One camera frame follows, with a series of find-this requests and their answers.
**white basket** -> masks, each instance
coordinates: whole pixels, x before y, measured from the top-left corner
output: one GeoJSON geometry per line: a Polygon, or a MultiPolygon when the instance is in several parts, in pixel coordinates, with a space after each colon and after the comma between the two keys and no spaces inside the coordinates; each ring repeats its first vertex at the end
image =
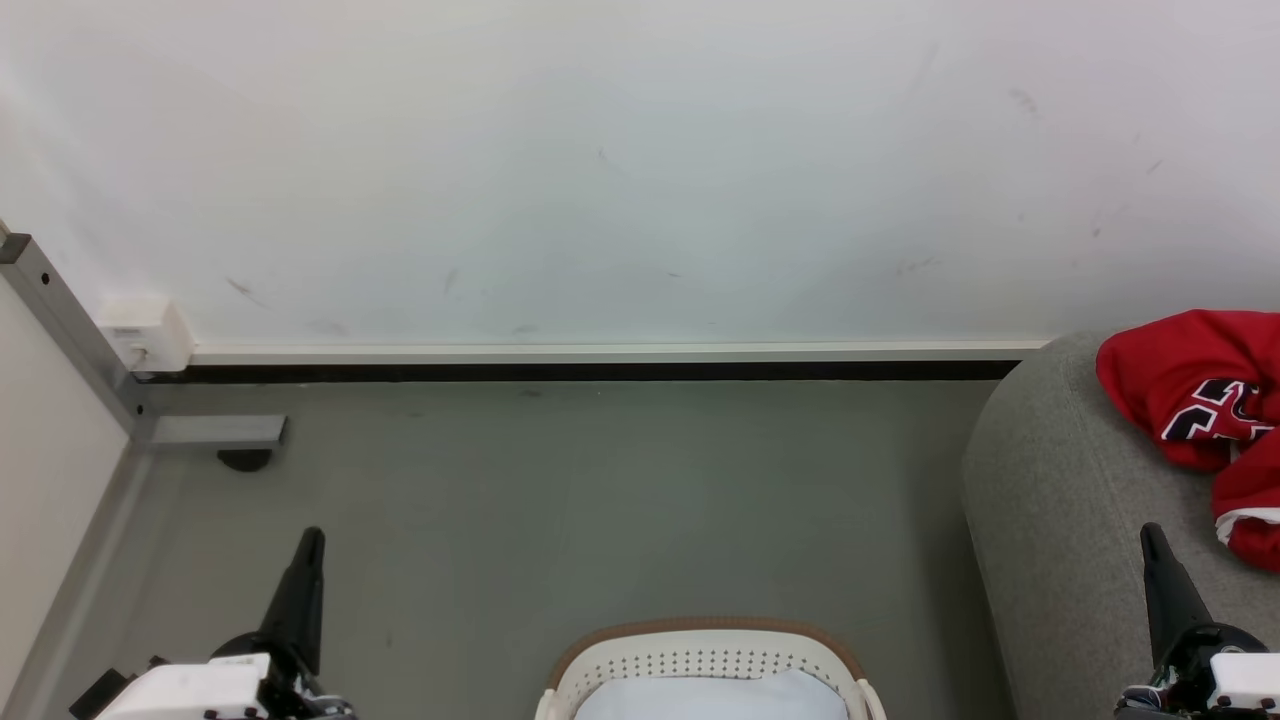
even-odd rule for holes
{"type": "Polygon", "coordinates": [[[840,643],[812,625],[759,618],[678,618],[591,633],[561,657],[535,720],[572,720],[614,678],[745,680],[792,667],[840,694],[849,720],[884,720],[879,697],[840,643]]]}

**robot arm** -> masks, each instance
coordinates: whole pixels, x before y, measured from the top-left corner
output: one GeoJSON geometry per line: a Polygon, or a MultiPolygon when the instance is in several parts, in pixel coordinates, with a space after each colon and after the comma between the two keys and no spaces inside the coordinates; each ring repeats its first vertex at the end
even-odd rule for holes
{"type": "Polygon", "coordinates": [[[1116,719],[1277,714],[1280,655],[1249,633],[1213,621],[1160,525],[1143,525],[1140,539],[1155,673],[1146,685],[1125,688],[1116,719]]]}
{"type": "Polygon", "coordinates": [[[325,694],[320,673],[324,612],[320,528],[298,541],[256,632],[224,643],[202,665],[160,657],[138,678],[108,670],[70,707],[76,720],[356,720],[355,708],[325,694]]]}

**white wall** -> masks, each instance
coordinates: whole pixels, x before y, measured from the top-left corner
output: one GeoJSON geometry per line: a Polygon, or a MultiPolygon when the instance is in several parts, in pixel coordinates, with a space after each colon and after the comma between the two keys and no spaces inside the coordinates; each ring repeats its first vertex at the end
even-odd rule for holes
{"type": "Polygon", "coordinates": [[[0,214],[201,343],[1280,309],[1272,0],[12,0],[0,214]]]}
{"type": "Polygon", "coordinates": [[[127,437],[0,281],[0,707],[127,437]]]}

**wall outlet box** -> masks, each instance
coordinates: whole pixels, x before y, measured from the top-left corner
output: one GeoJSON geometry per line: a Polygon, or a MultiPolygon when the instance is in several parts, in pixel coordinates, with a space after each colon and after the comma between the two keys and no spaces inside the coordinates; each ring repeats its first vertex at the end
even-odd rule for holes
{"type": "Polygon", "coordinates": [[[184,370],[196,347],[168,297],[114,299],[99,314],[97,327],[134,373],[184,370]]]}

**gray sofa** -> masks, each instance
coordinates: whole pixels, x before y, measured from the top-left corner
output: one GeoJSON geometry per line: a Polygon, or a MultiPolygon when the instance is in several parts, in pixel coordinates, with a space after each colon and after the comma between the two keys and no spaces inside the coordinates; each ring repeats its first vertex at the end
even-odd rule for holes
{"type": "Polygon", "coordinates": [[[1111,406],[1093,373],[1106,337],[1064,337],[1021,363],[965,456],[965,514],[1020,720],[1111,717],[1121,688],[1148,679],[1147,521],[1215,620],[1280,648],[1280,575],[1220,544],[1212,478],[1171,466],[1111,406]]]}

